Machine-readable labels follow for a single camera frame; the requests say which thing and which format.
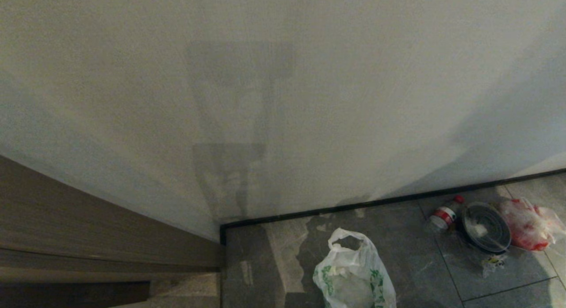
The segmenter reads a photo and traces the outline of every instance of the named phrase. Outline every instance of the white plastic bag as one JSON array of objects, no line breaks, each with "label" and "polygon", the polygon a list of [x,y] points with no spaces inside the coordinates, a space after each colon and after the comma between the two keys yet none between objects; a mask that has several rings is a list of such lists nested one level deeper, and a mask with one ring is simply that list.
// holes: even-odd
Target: white plastic bag
[{"label": "white plastic bag", "polygon": [[525,198],[504,201],[499,210],[509,225],[514,246],[542,251],[566,236],[564,223],[552,209],[532,205]]},{"label": "white plastic bag", "polygon": [[[334,242],[352,236],[358,250]],[[324,294],[326,308],[396,308],[395,289],[378,250],[366,235],[341,228],[328,240],[330,252],[315,268],[313,280]]]}]

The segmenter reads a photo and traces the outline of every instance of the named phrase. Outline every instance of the gray tile floor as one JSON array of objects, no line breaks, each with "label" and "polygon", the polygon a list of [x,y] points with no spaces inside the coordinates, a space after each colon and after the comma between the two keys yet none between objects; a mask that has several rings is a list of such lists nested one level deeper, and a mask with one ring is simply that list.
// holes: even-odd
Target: gray tile floor
[{"label": "gray tile floor", "polygon": [[[566,221],[566,174],[461,193],[467,202],[527,197]],[[433,237],[425,215],[453,196],[407,201],[229,229],[222,276],[224,308],[322,308],[312,280],[338,227],[376,245],[398,308],[566,308],[566,241],[546,252],[513,248],[504,269],[486,278],[473,251],[454,235]]]}]

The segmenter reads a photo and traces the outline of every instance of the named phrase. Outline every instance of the round container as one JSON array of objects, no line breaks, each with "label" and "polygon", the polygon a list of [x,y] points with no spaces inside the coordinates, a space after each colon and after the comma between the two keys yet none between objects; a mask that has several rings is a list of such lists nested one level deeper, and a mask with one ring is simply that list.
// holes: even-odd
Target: round container
[{"label": "round container", "polygon": [[462,212],[457,228],[472,245],[501,255],[511,245],[511,230],[499,212],[487,204],[473,203]]}]

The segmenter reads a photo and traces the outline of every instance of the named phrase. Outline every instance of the plastic bottle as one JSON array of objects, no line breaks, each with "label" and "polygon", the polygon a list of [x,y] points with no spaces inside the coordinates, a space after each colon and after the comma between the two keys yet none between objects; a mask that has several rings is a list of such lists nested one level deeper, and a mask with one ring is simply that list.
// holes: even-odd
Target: plastic bottle
[{"label": "plastic bottle", "polygon": [[437,208],[430,216],[430,227],[435,230],[447,230],[456,220],[456,215],[463,205],[464,199],[456,195],[452,201]]}]

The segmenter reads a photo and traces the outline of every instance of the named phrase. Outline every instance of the white wall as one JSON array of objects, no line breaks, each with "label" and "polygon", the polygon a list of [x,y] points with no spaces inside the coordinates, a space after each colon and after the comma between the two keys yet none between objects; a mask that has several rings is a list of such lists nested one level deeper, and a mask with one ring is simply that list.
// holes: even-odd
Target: white wall
[{"label": "white wall", "polygon": [[0,153],[210,239],[566,167],[566,0],[0,4]]}]

